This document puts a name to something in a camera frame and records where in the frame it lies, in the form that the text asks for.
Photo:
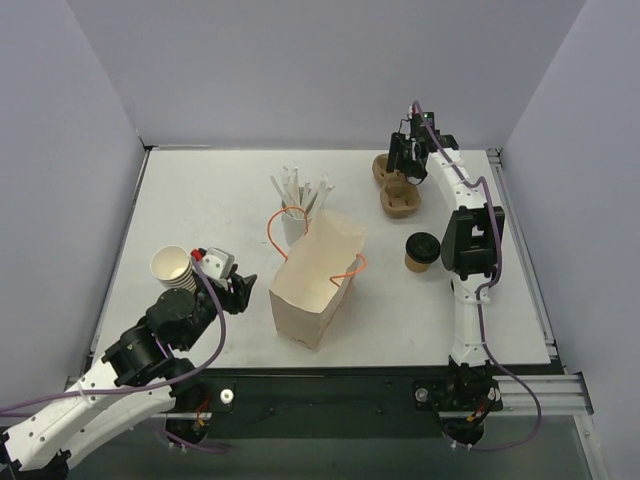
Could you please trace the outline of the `beige paper takeout bag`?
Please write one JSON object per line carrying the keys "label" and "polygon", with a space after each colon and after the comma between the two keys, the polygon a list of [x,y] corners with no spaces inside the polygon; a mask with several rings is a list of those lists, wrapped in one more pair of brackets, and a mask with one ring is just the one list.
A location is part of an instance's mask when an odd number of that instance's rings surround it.
{"label": "beige paper takeout bag", "polygon": [[366,228],[331,210],[315,214],[312,220],[304,215],[303,235],[284,251],[273,238],[272,224],[293,209],[281,208],[267,221],[267,238],[283,258],[270,283],[269,299],[276,332],[315,350],[351,282],[367,268]]}

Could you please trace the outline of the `black plastic cup lid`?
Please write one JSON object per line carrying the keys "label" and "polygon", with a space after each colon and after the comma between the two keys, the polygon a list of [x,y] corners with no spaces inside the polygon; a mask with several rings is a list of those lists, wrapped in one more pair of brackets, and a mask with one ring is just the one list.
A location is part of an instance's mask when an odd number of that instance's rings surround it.
{"label": "black plastic cup lid", "polygon": [[440,257],[441,244],[439,240],[428,232],[411,234],[405,242],[405,253],[413,261],[431,264]]}

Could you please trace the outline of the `brown paper coffee cup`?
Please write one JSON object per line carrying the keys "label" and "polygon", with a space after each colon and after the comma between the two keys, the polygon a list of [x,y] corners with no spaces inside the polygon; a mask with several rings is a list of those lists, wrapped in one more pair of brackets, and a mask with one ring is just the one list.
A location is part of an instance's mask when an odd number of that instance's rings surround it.
{"label": "brown paper coffee cup", "polygon": [[405,266],[414,273],[426,272],[430,266],[439,258],[438,254],[414,254],[407,251],[405,253]]}

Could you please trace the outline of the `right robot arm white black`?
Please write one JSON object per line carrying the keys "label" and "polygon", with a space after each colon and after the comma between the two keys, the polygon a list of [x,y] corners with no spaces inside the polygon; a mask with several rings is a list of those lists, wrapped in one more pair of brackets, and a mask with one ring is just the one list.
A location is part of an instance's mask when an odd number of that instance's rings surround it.
{"label": "right robot arm white black", "polygon": [[493,202],[488,180],[471,178],[454,137],[439,133],[431,112],[415,111],[403,121],[409,131],[392,134],[386,170],[414,185],[432,179],[450,210],[440,243],[455,297],[450,359],[481,367],[490,361],[482,307],[501,276],[505,213]]}

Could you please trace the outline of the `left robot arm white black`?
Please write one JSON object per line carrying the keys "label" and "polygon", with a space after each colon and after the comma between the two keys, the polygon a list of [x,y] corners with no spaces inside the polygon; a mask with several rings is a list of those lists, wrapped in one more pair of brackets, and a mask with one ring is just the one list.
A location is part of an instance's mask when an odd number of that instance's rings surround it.
{"label": "left robot arm white black", "polygon": [[92,451],[147,418],[201,412],[211,393],[185,353],[214,320],[244,312],[257,281],[236,272],[222,287],[164,291],[131,328],[63,394],[1,435],[4,479],[64,479]]}

